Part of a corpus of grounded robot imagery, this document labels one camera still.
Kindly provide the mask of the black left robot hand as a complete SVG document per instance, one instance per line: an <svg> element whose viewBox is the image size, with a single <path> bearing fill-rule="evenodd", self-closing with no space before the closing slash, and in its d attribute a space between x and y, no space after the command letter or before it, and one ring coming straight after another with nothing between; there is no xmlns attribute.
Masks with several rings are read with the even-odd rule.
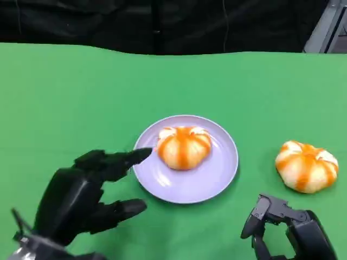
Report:
<svg viewBox="0 0 347 260"><path fill-rule="evenodd" d="M76 158L71 167L58 169L39 203L34 232L67 246L80 233L113 229L145 211L141 199L101 202L102 186L125 177L151 153L151 147L111 154L96 149Z"/></svg>

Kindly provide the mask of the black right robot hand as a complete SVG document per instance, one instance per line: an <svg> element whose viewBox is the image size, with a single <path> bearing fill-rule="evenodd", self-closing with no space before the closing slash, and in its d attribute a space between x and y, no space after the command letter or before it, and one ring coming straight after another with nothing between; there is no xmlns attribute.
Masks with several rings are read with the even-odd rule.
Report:
<svg viewBox="0 0 347 260"><path fill-rule="evenodd" d="M263 240L266 223L287 225L286 236L295 256L293 259L337 259L335 250L317 215L311 210L296 210L288 202L267 194L258 195L258 200L240 237L252 238L252 248L257 259L286 259L284 255L272 256Z"/></svg>

